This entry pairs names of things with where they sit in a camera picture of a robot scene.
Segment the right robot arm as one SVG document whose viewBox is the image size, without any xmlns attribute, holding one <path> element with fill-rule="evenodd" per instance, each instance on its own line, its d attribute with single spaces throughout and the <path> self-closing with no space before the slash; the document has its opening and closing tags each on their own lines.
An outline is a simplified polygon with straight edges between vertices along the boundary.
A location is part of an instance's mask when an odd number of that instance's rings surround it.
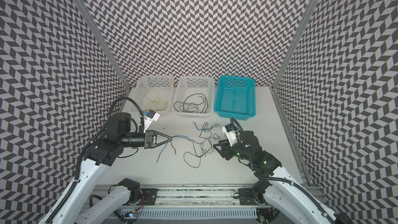
<svg viewBox="0 0 398 224">
<path fill-rule="evenodd" d="M 250 168 L 257 182 L 255 202 L 271 205 L 295 224 L 351 224 L 346 213 L 337 213 L 303 187 L 282 163 L 260 146 L 253 131 L 245 131 L 235 118 L 222 128 L 226 135 L 213 148 L 227 161 L 236 157 Z"/>
</svg>

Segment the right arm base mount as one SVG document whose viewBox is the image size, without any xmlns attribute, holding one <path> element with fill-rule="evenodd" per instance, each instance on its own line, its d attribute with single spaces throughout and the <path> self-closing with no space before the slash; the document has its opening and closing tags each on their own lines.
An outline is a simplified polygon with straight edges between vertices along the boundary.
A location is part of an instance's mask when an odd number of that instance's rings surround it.
<svg viewBox="0 0 398 224">
<path fill-rule="evenodd" d="M 264 205 L 266 203 L 263 195 L 252 188 L 239 188 L 238 196 L 241 205 Z"/>
</svg>

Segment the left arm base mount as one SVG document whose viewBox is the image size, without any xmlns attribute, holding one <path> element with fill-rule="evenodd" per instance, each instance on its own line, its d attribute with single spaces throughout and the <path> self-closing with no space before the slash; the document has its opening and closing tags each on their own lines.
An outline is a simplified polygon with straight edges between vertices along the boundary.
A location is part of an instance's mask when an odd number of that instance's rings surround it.
<svg viewBox="0 0 398 224">
<path fill-rule="evenodd" d="M 156 188 L 133 189 L 126 205 L 154 205 L 158 190 Z"/>
</svg>

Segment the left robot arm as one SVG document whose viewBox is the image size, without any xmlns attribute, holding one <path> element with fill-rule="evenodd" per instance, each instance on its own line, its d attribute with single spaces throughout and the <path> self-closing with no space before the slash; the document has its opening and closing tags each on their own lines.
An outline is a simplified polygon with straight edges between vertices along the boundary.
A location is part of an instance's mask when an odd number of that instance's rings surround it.
<svg viewBox="0 0 398 224">
<path fill-rule="evenodd" d="M 100 224 L 111 213 L 125 204 L 144 208 L 145 193 L 139 182 L 125 178 L 115 189 L 87 211 L 81 212 L 98 181 L 121 157 L 125 148 L 153 149 L 173 140 L 166 134 L 149 130 L 159 114 L 147 114 L 129 97 L 116 99 L 99 132 L 81 151 L 73 180 L 51 210 L 40 220 L 41 224 Z M 162 135 L 164 141 L 158 142 Z"/>
</svg>

